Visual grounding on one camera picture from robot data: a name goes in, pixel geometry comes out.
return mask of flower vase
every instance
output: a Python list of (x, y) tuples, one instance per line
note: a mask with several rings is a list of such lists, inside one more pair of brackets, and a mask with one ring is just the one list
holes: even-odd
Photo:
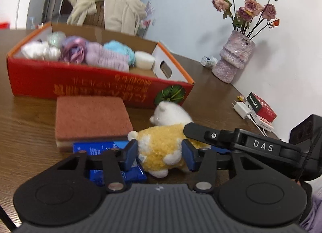
[(238, 69), (243, 69), (255, 43), (240, 32), (233, 30), (227, 43), (220, 51), (221, 60), (212, 73), (221, 81), (230, 83)]

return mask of metal rivet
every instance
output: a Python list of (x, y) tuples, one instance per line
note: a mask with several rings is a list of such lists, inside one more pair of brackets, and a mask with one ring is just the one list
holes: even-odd
[(108, 189), (112, 191), (119, 191), (124, 188), (124, 185), (120, 182), (112, 182), (108, 185)]
[(212, 185), (209, 182), (201, 181), (196, 184), (196, 188), (199, 190), (209, 190), (211, 189)]

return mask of purple sleeve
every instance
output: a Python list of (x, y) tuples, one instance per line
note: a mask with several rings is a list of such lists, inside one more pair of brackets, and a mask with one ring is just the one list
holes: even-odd
[(322, 233), (322, 198), (312, 195), (312, 209), (300, 226), (309, 233)]

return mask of plush toy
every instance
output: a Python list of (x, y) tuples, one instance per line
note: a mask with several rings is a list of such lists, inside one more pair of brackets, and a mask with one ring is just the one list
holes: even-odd
[[(128, 140), (138, 141), (138, 153), (142, 167), (156, 178), (164, 178), (168, 170), (179, 168), (188, 172), (185, 161), (181, 158), (181, 142), (186, 139), (183, 134), (184, 124), (156, 126), (140, 132), (131, 131)], [(196, 140), (189, 141), (197, 148), (207, 145)]]
[(188, 124), (193, 122), (189, 114), (178, 104), (162, 101), (150, 118), (150, 122), (155, 126), (170, 126), (175, 124)]
[[(181, 157), (181, 142), (186, 139), (183, 134), (184, 126), (193, 122), (189, 114), (176, 103), (162, 101), (155, 109), (150, 122), (156, 127), (128, 134), (128, 140), (138, 141), (139, 159), (144, 170), (156, 178), (166, 177), (168, 170), (172, 168), (188, 172)], [(209, 147), (196, 140), (189, 141), (197, 149)]]

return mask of red cardboard box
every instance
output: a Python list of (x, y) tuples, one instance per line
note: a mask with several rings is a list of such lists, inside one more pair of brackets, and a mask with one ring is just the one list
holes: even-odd
[(256, 114), (260, 117), (266, 119), (269, 122), (273, 122), (276, 118), (275, 112), (266, 103), (266, 101), (262, 100), (254, 93), (251, 92), (249, 94), (249, 96), (247, 97), (247, 101), (250, 103)]
[[(132, 68), (130, 73), (125, 73), (86, 64), (75, 65), (23, 57), (20, 48), (24, 44), (35, 40), (46, 41), (48, 34), (54, 31), (103, 44), (114, 39), (133, 51), (152, 54), (156, 61), (151, 71)], [(182, 104), (194, 86), (193, 79), (161, 43), (92, 26), (48, 23), (33, 31), (9, 51), (7, 67), (15, 96), (117, 96), (123, 99), (126, 106), (155, 108), (162, 100)]]

